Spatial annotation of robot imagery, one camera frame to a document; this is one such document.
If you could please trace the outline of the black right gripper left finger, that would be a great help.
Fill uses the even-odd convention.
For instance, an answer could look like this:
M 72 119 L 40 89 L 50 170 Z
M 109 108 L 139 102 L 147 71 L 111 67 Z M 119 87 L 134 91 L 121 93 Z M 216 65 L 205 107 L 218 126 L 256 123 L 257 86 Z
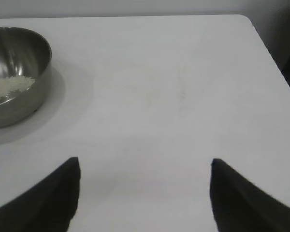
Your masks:
M 66 232 L 79 195 L 80 164 L 77 157 L 72 157 L 0 207 L 0 232 Z

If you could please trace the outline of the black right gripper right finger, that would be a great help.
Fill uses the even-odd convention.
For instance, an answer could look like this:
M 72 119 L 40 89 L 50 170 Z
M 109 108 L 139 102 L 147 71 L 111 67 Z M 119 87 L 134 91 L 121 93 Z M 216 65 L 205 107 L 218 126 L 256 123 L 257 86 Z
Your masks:
M 211 163 L 210 200 L 220 232 L 290 232 L 290 207 L 222 159 Z

